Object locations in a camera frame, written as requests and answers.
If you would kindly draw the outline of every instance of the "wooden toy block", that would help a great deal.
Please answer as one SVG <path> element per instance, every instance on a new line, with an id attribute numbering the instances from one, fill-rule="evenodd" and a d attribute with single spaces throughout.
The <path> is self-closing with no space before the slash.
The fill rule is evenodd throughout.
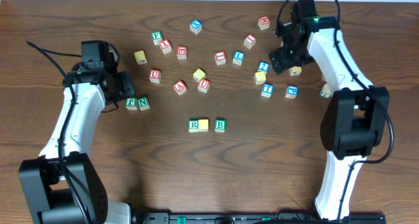
<path id="1" fill-rule="evenodd" d="M 257 22 L 257 25 L 259 25 L 259 28 L 261 30 L 265 30 L 266 28 L 269 28 L 270 25 L 270 20 L 267 16 L 262 17 L 259 19 L 259 21 Z"/>
<path id="2" fill-rule="evenodd" d="M 299 93 L 299 88 L 297 86 L 288 86 L 287 87 L 287 94 L 285 95 L 286 98 L 294 99 L 297 97 Z"/>
<path id="3" fill-rule="evenodd" d="M 145 59 L 144 50 L 140 50 L 140 51 L 135 52 L 134 56 L 136 57 L 137 64 L 147 63 L 147 59 Z"/>
<path id="4" fill-rule="evenodd" d="M 266 75 L 264 72 L 256 72 L 255 73 L 255 83 L 256 84 L 263 84 L 266 81 Z"/>
<path id="5" fill-rule="evenodd" d="M 252 34 L 249 34 L 245 39 L 244 39 L 244 46 L 251 49 L 256 43 L 256 37 L 252 36 Z"/>
<path id="6" fill-rule="evenodd" d="M 198 83 L 198 90 L 206 93 L 208 92 L 208 89 L 210 89 L 210 82 L 208 80 L 201 79 Z"/>
<path id="7" fill-rule="evenodd" d="M 172 51 L 172 46 L 169 42 L 169 40 L 165 39 L 161 43 L 159 43 L 160 49 L 162 49 L 163 54 L 167 54 L 170 51 Z"/>
<path id="8" fill-rule="evenodd" d="M 135 98 L 128 98 L 126 99 L 125 106 L 129 110 L 137 110 L 137 99 Z"/>
<path id="9" fill-rule="evenodd" d="M 198 120 L 189 120 L 189 132 L 198 132 Z"/>
<path id="10" fill-rule="evenodd" d="M 155 31 L 153 33 L 151 33 L 151 38 L 153 38 L 153 42 L 155 43 L 155 45 L 158 45 L 159 43 L 161 43 L 163 41 L 163 35 L 161 31 Z"/>
<path id="11" fill-rule="evenodd" d="M 301 67 L 295 66 L 295 67 L 292 67 L 292 68 L 289 69 L 289 75 L 290 76 L 298 76 L 298 75 L 300 75 L 301 71 L 302 71 Z"/>
<path id="12" fill-rule="evenodd" d="M 177 59 L 186 60 L 187 48 L 177 47 Z"/>
<path id="13" fill-rule="evenodd" d="M 208 119 L 198 120 L 198 131 L 207 132 L 208 131 Z"/>
<path id="14" fill-rule="evenodd" d="M 244 53 L 240 51 L 236 51 L 233 56 L 233 63 L 237 65 L 241 65 L 244 60 Z"/>
<path id="15" fill-rule="evenodd" d="M 215 63 L 217 63 L 217 65 L 225 64 L 226 59 L 224 51 L 215 53 Z"/>
<path id="16" fill-rule="evenodd" d="M 262 88 L 262 94 L 261 96 L 270 98 L 270 96 L 272 95 L 274 91 L 274 86 L 272 86 L 271 84 L 264 84 L 263 88 Z"/>
<path id="17" fill-rule="evenodd" d="M 202 30 L 202 23 L 199 20 L 193 20 L 189 25 L 191 31 L 195 34 L 198 34 Z"/>
<path id="18" fill-rule="evenodd" d="M 206 76 L 206 73 L 204 71 L 202 71 L 202 69 L 197 69 L 194 72 L 194 80 L 199 83 L 201 81 L 201 79 L 204 79 Z"/>
<path id="19" fill-rule="evenodd" d="M 259 67 L 257 68 L 257 71 L 262 71 L 266 75 L 268 73 L 269 66 L 270 65 L 266 62 L 260 62 Z"/>
<path id="20" fill-rule="evenodd" d="M 182 95 L 183 93 L 186 92 L 186 84 L 182 80 L 174 84 L 173 88 L 175 89 L 176 93 L 179 95 Z"/>
<path id="21" fill-rule="evenodd" d="M 160 83 L 160 80 L 162 78 L 162 73 L 159 70 L 151 70 L 150 71 L 150 81 L 152 83 Z"/>
<path id="22" fill-rule="evenodd" d="M 325 84 L 321 88 L 320 96 L 323 96 L 324 98 L 330 98 L 332 96 L 332 93 L 330 91 L 329 85 Z"/>
<path id="23" fill-rule="evenodd" d="M 215 132 L 225 132 L 225 120 L 215 120 Z"/>
<path id="24" fill-rule="evenodd" d="M 139 107 L 139 110 L 141 111 L 150 108 L 149 100 L 147 99 L 147 97 L 142 97 L 138 99 L 138 107 Z"/>

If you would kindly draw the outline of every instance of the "wooden surface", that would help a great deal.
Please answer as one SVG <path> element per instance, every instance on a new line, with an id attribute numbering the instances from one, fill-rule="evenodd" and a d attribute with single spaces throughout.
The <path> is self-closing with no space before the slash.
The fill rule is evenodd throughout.
<path id="1" fill-rule="evenodd" d="M 18 179 L 22 160 L 34 159 L 47 143 L 61 111 L 62 76 L 25 40 L 50 50 L 80 53 L 81 41 L 113 43 L 122 56 L 119 70 L 132 74 L 138 95 L 151 109 L 101 115 L 92 144 L 92 162 L 109 198 L 138 208 L 173 212 L 275 212 L 306 209 L 317 195 L 326 163 L 319 126 L 329 103 L 319 97 L 316 64 L 299 77 L 268 72 L 275 87 L 262 98 L 253 74 L 260 61 L 279 47 L 274 25 L 261 31 L 260 16 L 274 21 L 279 2 L 61 1 L 6 0 L 0 6 L 0 222 L 30 223 Z M 334 14 L 333 3 L 318 3 L 319 14 Z M 366 165 L 357 179 L 351 211 L 384 212 L 388 223 L 419 222 L 419 5 L 343 3 L 346 44 L 364 74 L 390 91 L 396 133 L 393 155 Z M 189 22 L 203 22 L 195 35 Z M 288 13 L 283 16 L 289 20 Z M 161 30 L 175 49 L 188 46 L 188 60 L 163 55 L 151 32 Z M 256 45 L 247 49 L 252 33 Z M 134 52 L 144 50 L 147 64 Z M 227 64 L 216 66 L 224 50 Z M 246 56 L 232 64 L 235 50 Z M 69 71 L 76 58 L 55 56 Z M 201 67 L 211 81 L 207 94 L 196 89 L 192 73 Z M 148 79 L 162 70 L 162 83 Z M 173 84 L 183 79 L 187 92 Z M 299 95 L 284 97 L 288 84 Z M 190 134 L 187 121 L 210 120 L 206 133 Z M 227 131 L 216 134 L 216 118 Z M 385 153 L 388 132 L 370 159 Z"/>

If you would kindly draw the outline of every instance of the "black cable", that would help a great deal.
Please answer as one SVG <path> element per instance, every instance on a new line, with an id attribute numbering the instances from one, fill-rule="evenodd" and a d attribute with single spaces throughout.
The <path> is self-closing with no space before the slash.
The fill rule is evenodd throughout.
<path id="1" fill-rule="evenodd" d="M 60 53 L 60 52 L 55 52 L 55 51 L 52 51 L 52 50 L 47 50 L 47 49 L 44 49 L 44 48 L 42 48 L 42 50 L 45 51 L 45 52 L 47 52 L 47 53 L 50 53 L 50 54 L 56 54 L 56 55 L 60 55 L 60 56 L 69 56 L 69 57 L 80 57 L 81 58 L 81 55 L 80 54 Z"/>
<path id="2" fill-rule="evenodd" d="M 31 47 L 35 48 L 36 50 L 38 50 L 46 58 L 48 58 L 57 67 L 58 71 L 60 71 L 60 73 L 65 78 L 65 73 L 64 73 L 63 69 L 42 48 L 39 48 L 37 45 L 35 45 L 35 43 L 33 43 L 31 41 L 26 41 L 26 43 L 29 46 L 31 46 Z M 65 134 L 65 129 L 67 128 L 68 122 L 70 120 L 71 114 L 72 114 L 72 112 L 74 110 L 74 106 L 76 104 L 76 96 L 75 96 L 75 93 L 74 93 L 74 89 L 73 89 L 72 86 L 70 86 L 69 88 L 70 88 L 70 92 L 71 92 L 71 105 L 70 105 L 69 111 L 67 113 L 67 116 L 65 117 L 65 120 L 64 120 L 62 129 L 61 129 L 61 132 L 60 132 L 60 137 L 58 138 L 58 141 L 57 141 L 58 142 L 58 162 L 60 163 L 60 167 L 61 167 L 63 176 L 65 177 L 65 180 L 66 180 L 66 182 L 67 182 L 67 184 L 68 184 L 68 186 L 70 188 L 70 191 L 71 191 L 72 195 L 75 197 L 75 200 L 76 200 L 77 204 L 79 205 L 79 208 L 80 208 L 81 213 L 83 215 L 84 221 L 87 224 L 91 224 L 92 223 L 92 220 L 90 219 L 90 216 L 88 214 L 88 210 L 87 210 L 87 208 L 85 209 L 84 204 L 83 204 L 83 202 L 82 202 L 82 200 L 81 200 L 81 198 L 80 198 L 80 196 L 79 196 L 79 194 L 78 194 L 78 192 L 77 192 L 77 190 L 76 190 L 73 182 L 70 179 L 70 176 L 68 174 L 68 168 L 67 168 L 67 166 L 64 163 L 63 155 L 62 155 L 63 148 L 64 148 L 64 134 Z"/>
<path id="3" fill-rule="evenodd" d="M 299 220 L 301 220 L 301 217 L 299 216 L 299 214 L 294 210 L 294 209 L 292 209 L 292 208 L 281 208 L 276 214 L 275 214 L 275 219 L 277 219 L 278 218 L 278 215 L 280 214 L 280 213 L 283 213 L 283 211 L 285 211 L 285 210 L 290 210 L 290 211 L 292 211 L 295 215 L 296 215 L 296 217 L 299 219 Z"/>
<path id="4" fill-rule="evenodd" d="M 284 4 L 282 5 L 280 12 L 278 13 L 278 19 L 276 20 L 277 23 L 277 28 L 278 28 L 278 24 L 280 21 L 280 16 L 282 13 L 282 10 L 284 9 L 285 5 L 288 3 L 289 0 L 286 0 L 284 2 Z M 393 128 L 393 123 L 392 120 L 390 119 L 390 116 L 388 115 L 388 112 L 386 110 L 386 108 L 383 106 L 383 104 L 381 103 L 381 101 L 358 79 L 357 75 L 354 73 L 354 71 L 352 71 L 351 67 L 349 66 L 349 64 L 347 63 L 347 61 L 345 60 L 345 57 L 343 56 L 342 51 L 340 50 L 339 47 L 339 42 L 337 41 L 337 32 L 339 29 L 339 23 L 340 23 L 340 5 L 338 0 L 335 0 L 336 6 L 337 6 L 337 10 L 338 10 L 338 15 L 337 15 L 337 22 L 336 22 L 336 26 L 335 26 L 335 31 L 333 33 L 333 40 L 334 40 L 334 46 L 340 56 L 340 59 L 342 59 L 342 62 L 344 63 L 346 69 L 349 71 L 350 75 L 352 76 L 352 79 L 355 80 L 364 91 L 366 91 L 368 97 L 370 97 L 370 99 L 377 104 L 378 108 L 381 110 L 384 118 L 386 119 L 387 125 L 388 125 L 388 130 L 390 132 L 390 144 L 388 145 L 388 149 L 386 154 L 381 157 L 380 159 L 377 160 L 357 160 L 357 161 L 353 161 L 353 163 L 350 165 L 349 168 L 349 172 L 348 172 L 348 177 L 346 178 L 346 182 L 345 182 L 345 186 L 344 186 L 344 190 L 342 192 L 342 197 L 340 199 L 340 204 L 339 204 L 339 209 L 338 209 L 338 217 L 337 217 L 337 221 L 340 221 L 340 214 L 342 213 L 342 206 L 343 206 L 343 200 L 346 194 L 346 191 L 348 189 L 349 186 L 349 180 L 352 174 L 352 171 L 355 168 L 356 164 L 359 163 L 365 163 L 365 164 L 378 164 L 381 163 L 383 161 L 385 161 L 392 153 L 393 151 L 393 147 L 394 147 L 394 128 Z"/>
<path id="5" fill-rule="evenodd" d="M 38 47 L 37 45 L 35 45 L 35 43 L 27 40 L 26 43 L 30 46 L 35 48 L 36 50 L 38 50 L 41 54 L 43 54 L 49 61 L 51 61 L 52 64 L 54 64 L 54 66 L 58 69 L 58 71 L 60 71 L 61 75 L 63 75 L 63 77 L 65 78 L 65 72 L 64 70 L 57 64 L 57 62 L 55 62 L 55 60 L 53 58 L 51 58 L 51 56 L 49 56 L 41 47 Z"/>

